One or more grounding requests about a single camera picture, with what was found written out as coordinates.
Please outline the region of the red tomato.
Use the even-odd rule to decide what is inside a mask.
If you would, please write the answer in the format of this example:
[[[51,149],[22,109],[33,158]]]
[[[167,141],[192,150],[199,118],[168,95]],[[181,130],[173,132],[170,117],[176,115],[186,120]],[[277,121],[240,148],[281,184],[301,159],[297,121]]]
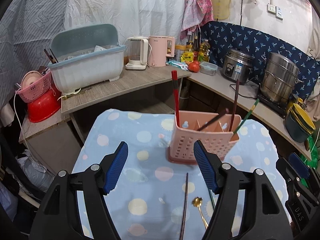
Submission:
[[[198,73],[200,71],[199,61],[193,61],[188,64],[188,70],[193,73]]]

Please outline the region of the white glass kettle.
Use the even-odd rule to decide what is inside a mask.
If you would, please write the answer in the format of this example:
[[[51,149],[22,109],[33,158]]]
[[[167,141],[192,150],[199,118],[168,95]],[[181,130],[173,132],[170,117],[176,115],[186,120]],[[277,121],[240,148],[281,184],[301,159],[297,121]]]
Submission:
[[[149,38],[132,36],[128,38],[128,63],[126,70],[146,70],[149,55]]]

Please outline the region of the dark brown-red chopstick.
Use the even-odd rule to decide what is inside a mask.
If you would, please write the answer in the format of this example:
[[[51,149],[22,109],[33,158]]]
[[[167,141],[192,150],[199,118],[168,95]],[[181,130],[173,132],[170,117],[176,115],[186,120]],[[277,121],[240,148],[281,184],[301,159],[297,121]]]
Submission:
[[[219,121],[224,115],[229,113],[229,109],[225,108],[223,109],[217,116],[215,116],[214,118],[210,119],[208,122],[206,122],[203,126],[201,126],[200,128],[197,129],[197,131],[202,131],[205,128],[207,128],[208,126],[210,126],[211,124],[213,124],[216,121]]]

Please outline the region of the large steel steamer pot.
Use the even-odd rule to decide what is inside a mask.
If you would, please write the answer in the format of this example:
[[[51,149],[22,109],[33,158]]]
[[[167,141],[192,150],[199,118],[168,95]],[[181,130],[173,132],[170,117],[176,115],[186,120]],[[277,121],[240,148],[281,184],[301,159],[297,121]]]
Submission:
[[[298,73],[299,68],[287,57],[269,53],[260,91],[272,103],[285,105],[296,83],[302,82]]]

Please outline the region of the pink floral apron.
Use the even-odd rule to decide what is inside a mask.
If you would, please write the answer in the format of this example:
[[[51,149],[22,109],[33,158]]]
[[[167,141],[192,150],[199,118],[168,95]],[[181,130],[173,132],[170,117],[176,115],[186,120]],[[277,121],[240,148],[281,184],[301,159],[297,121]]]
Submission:
[[[180,39],[183,40],[198,27],[213,20],[213,6],[211,0],[185,0]]]

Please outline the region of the steel rice cooker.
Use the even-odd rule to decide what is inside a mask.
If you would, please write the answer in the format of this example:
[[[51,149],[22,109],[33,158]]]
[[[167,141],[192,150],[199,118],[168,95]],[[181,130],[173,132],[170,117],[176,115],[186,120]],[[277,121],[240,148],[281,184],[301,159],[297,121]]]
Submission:
[[[233,82],[239,80],[243,85],[247,82],[253,58],[237,49],[229,49],[225,54],[222,75]]]

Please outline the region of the grey wooden side counter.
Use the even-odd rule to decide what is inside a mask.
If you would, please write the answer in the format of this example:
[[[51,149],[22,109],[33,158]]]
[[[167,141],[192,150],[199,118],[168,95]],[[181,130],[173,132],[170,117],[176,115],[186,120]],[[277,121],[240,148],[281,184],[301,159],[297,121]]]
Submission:
[[[148,67],[146,70],[123,70],[116,81],[104,81],[82,88],[75,94],[61,101],[61,114],[71,114],[83,108],[103,101],[171,81],[171,72],[177,71],[179,79],[191,76],[191,72],[171,65]]]

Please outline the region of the red black-tipped chopstick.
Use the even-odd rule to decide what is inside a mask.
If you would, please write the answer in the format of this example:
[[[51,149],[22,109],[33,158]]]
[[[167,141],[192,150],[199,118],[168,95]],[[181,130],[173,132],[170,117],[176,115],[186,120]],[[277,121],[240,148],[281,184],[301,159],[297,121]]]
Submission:
[[[171,71],[171,79],[173,85],[173,95],[175,99],[175,116],[176,116],[176,124],[180,127],[180,111],[179,111],[179,93],[178,93],[178,78],[177,71]]]

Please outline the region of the white dish drainer with lid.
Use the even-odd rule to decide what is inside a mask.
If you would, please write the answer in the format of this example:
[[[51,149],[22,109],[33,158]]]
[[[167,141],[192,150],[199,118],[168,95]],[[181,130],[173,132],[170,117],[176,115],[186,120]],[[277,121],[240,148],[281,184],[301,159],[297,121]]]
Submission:
[[[103,81],[116,81],[124,68],[125,45],[114,25],[96,24],[56,34],[50,46],[58,63],[48,65],[55,87],[73,93]]]

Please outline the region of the red plastic basin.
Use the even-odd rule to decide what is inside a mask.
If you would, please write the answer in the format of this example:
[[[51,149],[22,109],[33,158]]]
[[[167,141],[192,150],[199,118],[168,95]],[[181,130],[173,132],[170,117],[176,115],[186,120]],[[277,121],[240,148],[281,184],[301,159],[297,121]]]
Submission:
[[[61,108],[60,96],[61,92],[53,86],[38,99],[28,103],[29,121],[38,123],[54,115]]]

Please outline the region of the clear food container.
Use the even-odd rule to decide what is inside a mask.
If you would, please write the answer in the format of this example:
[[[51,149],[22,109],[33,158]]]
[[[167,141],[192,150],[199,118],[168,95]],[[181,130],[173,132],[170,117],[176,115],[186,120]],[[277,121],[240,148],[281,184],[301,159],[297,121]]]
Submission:
[[[203,61],[200,63],[200,72],[202,74],[213,76],[216,74],[217,70],[218,70],[218,66],[213,63],[206,62],[206,61]]]

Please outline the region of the green plastic bag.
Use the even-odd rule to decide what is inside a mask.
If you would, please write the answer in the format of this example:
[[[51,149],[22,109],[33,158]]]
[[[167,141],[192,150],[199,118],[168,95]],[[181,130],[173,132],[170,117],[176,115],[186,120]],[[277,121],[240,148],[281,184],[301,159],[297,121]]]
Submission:
[[[317,169],[319,163],[319,128],[316,129],[313,135],[308,137],[306,142],[309,144],[311,159],[309,160],[303,155],[300,158],[308,167]]]

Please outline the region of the blue patterned backsplash cloth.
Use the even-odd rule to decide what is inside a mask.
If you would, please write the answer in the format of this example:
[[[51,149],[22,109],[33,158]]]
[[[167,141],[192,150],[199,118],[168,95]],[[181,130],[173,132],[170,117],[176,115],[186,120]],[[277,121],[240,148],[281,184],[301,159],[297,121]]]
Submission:
[[[262,31],[236,24],[211,21],[202,26],[201,40],[210,44],[209,61],[223,66],[225,55],[230,49],[237,49],[252,57],[252,70],[249,80],[259,84],[264,77],[264,69],[269,53],[287,57],[298,68],[299,83],[293,94],[302,99],[308,98],[319,77],[319,61],[302,52],[295,46]]]

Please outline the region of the black induction cooker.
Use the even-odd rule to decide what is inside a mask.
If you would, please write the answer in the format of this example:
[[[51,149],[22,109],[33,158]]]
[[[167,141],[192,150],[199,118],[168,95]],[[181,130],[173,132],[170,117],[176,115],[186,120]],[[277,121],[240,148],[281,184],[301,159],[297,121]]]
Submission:
[[[285,107],[282,106],[279,103],[274,103],[270,101],[268,98],[266,98],[263,94],[258,93],[257,98],[259,99],[259,102],[262,103],[263,105],[267,106],[269,109],[272,111],[276,112],[279,116],[284,118],[286,116],[286,111]]]

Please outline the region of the yellow seasoning packet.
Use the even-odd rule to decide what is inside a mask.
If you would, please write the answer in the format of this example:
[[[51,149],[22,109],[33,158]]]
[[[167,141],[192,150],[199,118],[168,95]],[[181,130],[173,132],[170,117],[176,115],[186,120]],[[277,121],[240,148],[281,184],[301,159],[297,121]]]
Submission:
[[[181,62],[193,62],[194,60],[194,52],[185,50],[181,56]]]

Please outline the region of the blue wet wipes pack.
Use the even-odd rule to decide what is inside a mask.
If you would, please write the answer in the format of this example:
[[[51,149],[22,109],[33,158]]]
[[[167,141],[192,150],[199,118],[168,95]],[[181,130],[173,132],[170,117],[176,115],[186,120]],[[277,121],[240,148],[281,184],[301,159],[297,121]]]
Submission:
[[[180,61],[175,61],[175,60],[170,60],[166,62],[167,65],[171,65],[173,67],[177,67],[181,70],[188,71],[188,64],[185,62],[180,62]]]

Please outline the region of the dark brown twisted chopstick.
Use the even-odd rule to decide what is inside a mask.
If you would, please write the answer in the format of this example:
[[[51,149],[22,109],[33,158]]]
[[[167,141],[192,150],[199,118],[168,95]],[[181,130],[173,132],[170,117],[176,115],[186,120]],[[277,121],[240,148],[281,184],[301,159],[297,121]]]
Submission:
[[[183,203],[179,240],[183,240],[184,231],[185,231],[185,220],[187,215],[187,203],[188,203],[188,185],[189,185],[189,173],[186,173],[185,188],[184,188],[184,203]]]

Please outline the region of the pink perforated utensil holder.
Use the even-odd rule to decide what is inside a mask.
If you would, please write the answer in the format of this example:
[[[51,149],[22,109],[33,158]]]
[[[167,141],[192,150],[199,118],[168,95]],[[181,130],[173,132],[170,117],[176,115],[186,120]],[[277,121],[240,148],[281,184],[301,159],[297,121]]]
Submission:
[[[234,133],[241,123],[241,116],[226,114],[202,131],[200,127],[216,117],[216,113],[180,111],[180,126],[174,123],[170,146],[167,151],[168,161],[176,164],[196,165],[194,142],[200,140],[207,152],[223,160],[226,154],[240,140]]]

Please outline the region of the maroon chopstick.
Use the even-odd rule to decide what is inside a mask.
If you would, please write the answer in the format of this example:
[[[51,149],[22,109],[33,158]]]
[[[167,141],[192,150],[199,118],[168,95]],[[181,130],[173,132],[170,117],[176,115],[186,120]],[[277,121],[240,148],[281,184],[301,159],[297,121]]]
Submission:
[[[235,86],[235,97],[234,97],[233,111],[232,111],[232,116],[231,116],[231,123],[229,126],[229,132],[232,131],[232,127],[233,127],[233,122],[234,122],[234,117],[235,117],[236,107],[237,107],[237,100],[238,100],[238,96],[239,96],[239,87],[240,87],[240,80],[237,79],[236,86]]]

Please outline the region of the white tin can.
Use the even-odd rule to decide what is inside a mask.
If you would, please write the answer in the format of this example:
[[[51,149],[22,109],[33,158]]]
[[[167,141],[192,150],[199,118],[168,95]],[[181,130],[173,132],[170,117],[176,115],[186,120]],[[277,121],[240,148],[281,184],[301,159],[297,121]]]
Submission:
[[[181,57],[186,50],[186,45],[177,44],[175,46],[175,60],[181,62]]]

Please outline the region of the pink plastic basket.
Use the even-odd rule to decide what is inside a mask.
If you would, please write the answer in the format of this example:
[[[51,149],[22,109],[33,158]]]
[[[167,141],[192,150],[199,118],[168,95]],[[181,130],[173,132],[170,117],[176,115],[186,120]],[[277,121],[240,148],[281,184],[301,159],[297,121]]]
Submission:
[[[46,74],[42,75],[40,72],[33,70],[25,74],[17,94],[25,103],[30,103],[45,94],[51,86],[51,71],[47,71]]]

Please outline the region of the gold flower spoon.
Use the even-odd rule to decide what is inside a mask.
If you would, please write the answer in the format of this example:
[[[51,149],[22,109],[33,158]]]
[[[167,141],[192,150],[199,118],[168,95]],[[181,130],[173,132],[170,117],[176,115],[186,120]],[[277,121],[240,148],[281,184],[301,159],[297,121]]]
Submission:
[[[207,221],[206,221],[206,219],[205,219],[205,217],[204,217],[204,215],[203,215],[203,212],[202,212],[202,210],[201,210],[202,198],[200,198],[200,197],[195,197],[195,198],[192,200],[192,205],[198,209],[198,211],[199,211],[199,213],[200,213],[200,217],[201,217],[202,222],[203,222],[203,224],[204,224],[204,228],[207,229],[207,228],[208,228],[208,223],[207,223]]]

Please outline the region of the blue patterned tablecloth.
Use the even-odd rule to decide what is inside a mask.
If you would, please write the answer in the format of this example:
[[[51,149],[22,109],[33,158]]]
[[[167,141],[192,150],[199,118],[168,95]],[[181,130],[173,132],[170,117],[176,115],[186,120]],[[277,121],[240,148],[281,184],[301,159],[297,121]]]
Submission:
[[[178,239],[186,173],[189,173],[185,239],[201,239],[205,232],[200,213],[192,205],[202,198],[209,221],[213,209],[208,189],[195,165],[167,160],[174,125],[171,114],[142,114],[109,109],[100,114],[88,134],[73,172],[82,172],[113,153],[120,142],[129,155],[116,187],[105,202],[122,239]]]

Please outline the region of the dark green yellow-rimmed bowls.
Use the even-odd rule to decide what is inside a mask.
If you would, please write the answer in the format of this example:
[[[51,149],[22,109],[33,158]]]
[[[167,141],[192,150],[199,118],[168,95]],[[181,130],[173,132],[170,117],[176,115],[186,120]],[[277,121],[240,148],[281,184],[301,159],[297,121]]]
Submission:
[[[316,129],[310,116],[297,103],[290,107],[285,118],[285,127],[290,137],[298,143],[306,141]]]

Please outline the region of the white wall socket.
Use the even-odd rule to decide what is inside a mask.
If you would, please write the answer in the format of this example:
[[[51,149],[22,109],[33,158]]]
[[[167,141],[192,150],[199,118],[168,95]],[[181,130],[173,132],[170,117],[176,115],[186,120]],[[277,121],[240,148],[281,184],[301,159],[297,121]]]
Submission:
[[[276,7],[270,3],[267,4],[267,12],[271,14],[276,14]]]

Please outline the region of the pink electric kettle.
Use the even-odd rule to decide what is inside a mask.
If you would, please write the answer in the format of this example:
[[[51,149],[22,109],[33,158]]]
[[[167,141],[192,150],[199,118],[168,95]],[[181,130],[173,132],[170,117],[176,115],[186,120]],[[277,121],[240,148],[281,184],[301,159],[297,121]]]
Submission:
[[[166,66],[167,57],[174,57],[175,38],[171,36],[150,36],[151,52],[148,59],[150,67]]]

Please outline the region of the green gold-banded chopstick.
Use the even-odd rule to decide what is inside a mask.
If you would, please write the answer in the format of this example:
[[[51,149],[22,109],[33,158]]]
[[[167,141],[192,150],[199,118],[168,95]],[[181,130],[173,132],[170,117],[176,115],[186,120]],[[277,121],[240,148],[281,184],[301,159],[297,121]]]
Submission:
[[[256,108],[257,104],[259,103],[259,99],[257,99],[255,101],[255,103],[252,105],[251,109],[249,110],[249,112],[247,113],[247,115],[244,117],[244,119],[241,121],[241,123],[239,124],[239,126],[234,130],[233,135],[235,135],[238,130],[243,126],[243,124],[245,123],[245,121],[250,117],[250,115],[253,113],[254,109]]]

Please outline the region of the cooking oil bottle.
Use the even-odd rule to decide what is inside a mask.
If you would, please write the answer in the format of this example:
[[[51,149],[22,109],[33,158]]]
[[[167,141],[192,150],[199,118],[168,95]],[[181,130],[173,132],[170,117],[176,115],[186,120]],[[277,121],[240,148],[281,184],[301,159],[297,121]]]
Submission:
[[[207,39],[204,39],[204,41],[200,45],[198,61],[209,62],[209,55],[210,55],[210,44]]]

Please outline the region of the dark soy sauce bottle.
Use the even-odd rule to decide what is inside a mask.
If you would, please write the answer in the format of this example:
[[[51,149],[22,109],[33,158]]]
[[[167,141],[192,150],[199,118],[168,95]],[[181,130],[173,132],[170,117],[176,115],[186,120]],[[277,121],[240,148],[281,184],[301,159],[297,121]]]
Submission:
[[[194,52],[193,60],[194,61],[197,61],[199,51],[200,51],[199,39],[198,39],[198,36],[194,36],[194,42],[193,42],[193,52]]]

